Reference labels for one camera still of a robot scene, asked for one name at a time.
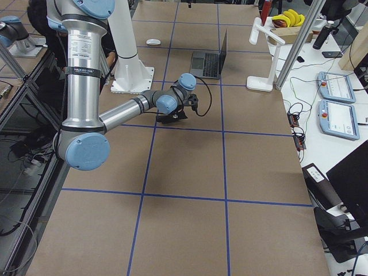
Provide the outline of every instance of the lamp base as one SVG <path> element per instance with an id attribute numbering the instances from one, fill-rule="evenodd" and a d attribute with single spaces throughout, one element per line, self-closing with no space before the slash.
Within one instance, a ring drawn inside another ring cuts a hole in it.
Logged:
<path id="1" fill-rule="evenodd" d="M 269 79 L 261 78 L 258 76 L 249 76 L 247 78 L 247 88 L 251 90 L 260 90 L 265 92 L 271 92 L 273 84 L 268 84 Z"/>

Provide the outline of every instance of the light blue joint cap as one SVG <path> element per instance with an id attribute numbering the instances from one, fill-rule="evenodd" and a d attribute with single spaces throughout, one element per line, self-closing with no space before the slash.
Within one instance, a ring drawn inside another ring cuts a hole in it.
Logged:
<path id="1" fill-rule="evenodd" d="M 172 96 L 162 95 L 156 101 L 156 106 L 159 112 L 164 114 L 170 114 L 178 107 L 178 103 Z"/>
<path id="2" fill-rule="evenodd" d="M 115 0 L 73 0 L 73 2 L 88 16 L 100 20 L 109 18 L 115 9 Z"/>
<path id="3" fill-rule="evenodd" d="M 193 91 L 196 88 L 196 78 L 190 73 L 184 73 L 179 78 L 179 84 L 186 90 Z"/>
<path id="4" fill-rule="evenodd" d="M 110 154 L 110 144 L 100 133 L 85 133 L 76 137 L 66 151 L 69 166 L 91 171 L 101 166 Z"/>
<path id="5" fill-rule="evenodd" d="M 47 17 L 47 20 L 48 20 L 48 26 L 57 31 L 57 32 L 62 32 L 62 33 L 67 33 L 67 29 L 64 27 L 63 23 L 59 22 L 59 21 L 56 21 L 54 19 L 51 19 L 49 17 Z"/>
<path id="6" fill-rule="evenodd" d="M 21 20 L 16 16 L 4 16 L 0 18 L 0 21 L 4 23 L 19 23 Z"/>
<path id="7" fill-rule="evenodd" d="M 4 47 L 10 47 L 12 45 L 12 41 L 5 37 L 5 36 L 2 36 L 0 35 L 0 43 L 4 46 Z"/>

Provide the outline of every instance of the white lamp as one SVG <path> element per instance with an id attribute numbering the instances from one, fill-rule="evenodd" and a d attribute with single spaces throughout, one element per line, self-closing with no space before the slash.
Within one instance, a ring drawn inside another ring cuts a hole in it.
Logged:
<path id="1" fill-rule="evenodd" d="M 256 17 L 253 22 L 251 36 L 249 38 L 249 42 L 253 45 L 257 44 L 258 34 L 259 31 L 267 34 L 268 36 L 272 37 L 276 41 L 276 51 L 272 61 L 270 74 L 268 78 L 261 78 L 259 76 L 249 76 L 247 78 L 247 88 L 252 90 L 260 90 L 270 92 L 273 89 L 273 82 L 276 73 L 276 66 L 278 61 L 278 56 L 280 54 L 280 47 L 285 44 L 284 39 L 281 39 L 276 34 L 272 33 L 271 31 L 267 30 L 265 27 L 261 26 L 261 19 Z"/>

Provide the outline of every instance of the laptop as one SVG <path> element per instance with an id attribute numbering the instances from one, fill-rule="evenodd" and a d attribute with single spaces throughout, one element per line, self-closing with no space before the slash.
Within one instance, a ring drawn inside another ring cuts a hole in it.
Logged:
<path id="1" fill-rule="evenodd" d="M 190 73 L 206 79 L 220 79 L 228 50 L 228 31 L 225 32 L 220 53 L 193 52 Z"/>

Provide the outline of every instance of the touchscreen display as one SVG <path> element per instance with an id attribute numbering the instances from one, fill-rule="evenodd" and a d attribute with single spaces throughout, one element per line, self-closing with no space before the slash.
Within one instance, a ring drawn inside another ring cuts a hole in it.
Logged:
<path id="1" fill-rule="evenodd" d="M 330 130 L 355 135 L 351 107 L 332 102 L 327 104 Z"/>

